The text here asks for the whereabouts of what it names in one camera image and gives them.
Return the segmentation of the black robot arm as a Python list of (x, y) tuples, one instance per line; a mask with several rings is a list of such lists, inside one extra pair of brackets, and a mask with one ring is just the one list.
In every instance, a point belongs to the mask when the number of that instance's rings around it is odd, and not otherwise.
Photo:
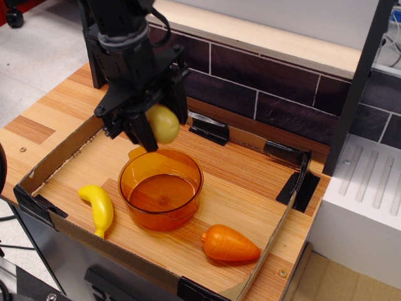
[[(155, 130), (146, 111), (161, 104), (179, 124), (187, 121), (184, 78), (189, 69), (182, 57), (184, 47), (175, 44), (154, 51), (169, 41), (171, 30), (153, 1), (80, 1), (79, 5), (93, 85), (108, 85), (94, 114), (110, 138), (124, 132), (134, 144), (156, 151)], [(149, 14), (167, 28), (159, 41), (149, 38)]]

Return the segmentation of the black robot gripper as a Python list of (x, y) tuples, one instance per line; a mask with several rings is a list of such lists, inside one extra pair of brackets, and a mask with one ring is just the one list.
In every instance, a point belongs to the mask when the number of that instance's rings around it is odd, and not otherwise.
[(110, 36), (93, 27), (93, 56), (108, 83), (95, 109), (107, 136), (124, 132), (147, 152), (158, 149), (146, 111), (155, 104), (169, 108), (185, 124), (188, 118), (184, 78), (189, 74), (184, 47), (174, 44), (160, 52), (165, 42), (152, 43), (149, 26), (136, 33)]

